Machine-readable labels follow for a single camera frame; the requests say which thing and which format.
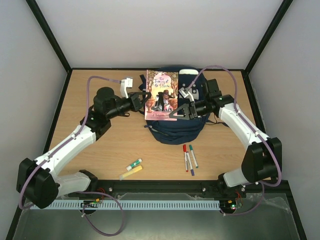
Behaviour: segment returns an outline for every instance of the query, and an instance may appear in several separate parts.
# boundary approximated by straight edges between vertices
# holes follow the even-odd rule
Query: gray wall
[[[319,239],[320,1],[295,0],[252,73],[271,136],[283,144],[289,180],[308,239]]]
[[[72,67],[245,68],[282,0],[37,0]]]
[[[0,239],[17,204],[19,163],[42,154],[66,72],[24,0],[0,1]]]

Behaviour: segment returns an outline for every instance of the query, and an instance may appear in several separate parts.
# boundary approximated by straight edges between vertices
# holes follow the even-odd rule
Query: illustrated book cover
[[[178,107],[178,72],[146,71],[146,92],[151,93],[145,103],[145,120],[176,121],[169,118]]]

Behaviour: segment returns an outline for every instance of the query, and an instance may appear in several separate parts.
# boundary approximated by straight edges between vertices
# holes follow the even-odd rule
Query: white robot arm
[[[23,190],[26,180],[33,174],[31,181],[25,186],[23,195],[43,209],[59,196],[85,191],[88,188],[96,190],[95,183],[98,179],[86,170],[65,176],[59,176],[59,173],[77,154],[106,133],[111,127],[110,119],[125,116],[129,111],[137,112],[151,97],[150,93],[128,94],[126,88],[131,87],[132,78],[127,77],[121,81],[120,91],[123,98],[116,96],[109,87],[100,88],[93,99],[93,106],[88,109],[87,116],[69,136],[35,160],[26,158],[20,163],[17,191]],[[141,101],[139,95],[146,97]]]
[[[191,101],[178,107],[170,113],[170,118],[194,119],[203,115],[214,113],[235,133],[242,142],[246,153],[240,168],[219,175],[223,188],[232,188],[246,183],[254,183],[269,177],[277,177],[278,170],[271,153],[265,143],[276,157],[281,168],[282,144],[278,138],[270,138],[258,129],[241,111],[234,98],[222,95],[215,79],[209,80],[202,86],[205,100]],[[188,91],[179,91],[185,98],[191,95]]]

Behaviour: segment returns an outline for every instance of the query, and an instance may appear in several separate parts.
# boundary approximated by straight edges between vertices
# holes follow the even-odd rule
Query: white marker
[[[198,166],[197,159],[196,159],[196,156],[195,156],[195,153],[194,153],[194,150],[193,150],[191,144],[189,145],[189,148],[190,148],[190,151],[191,151],[191,154],[192,154],[192,157],[193,157],[195,168],[197,169],[199,166]]]

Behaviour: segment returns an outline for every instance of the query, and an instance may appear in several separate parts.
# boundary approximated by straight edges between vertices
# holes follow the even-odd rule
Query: green marker
[[[129,166],[126,167],[126,169],[128,171],[130,171],[131,169],[135,168],[136,166],[138,166],[140,163],[142,162],[142,159],[139,158],[137,161],[134,161],[133,163],[131,163]]]
[[[195,156],[195,153],[194,153],[194,150],[193,150],[191,144],[189,145],[189,148],[190,148],[190,152],[191,152],[191,155],[192,155],[192,158],[194,161],[195,168],[197,169],[197,168],[199,168],[199,166],[198,166],[197,159],[196,159],[196,156]]]

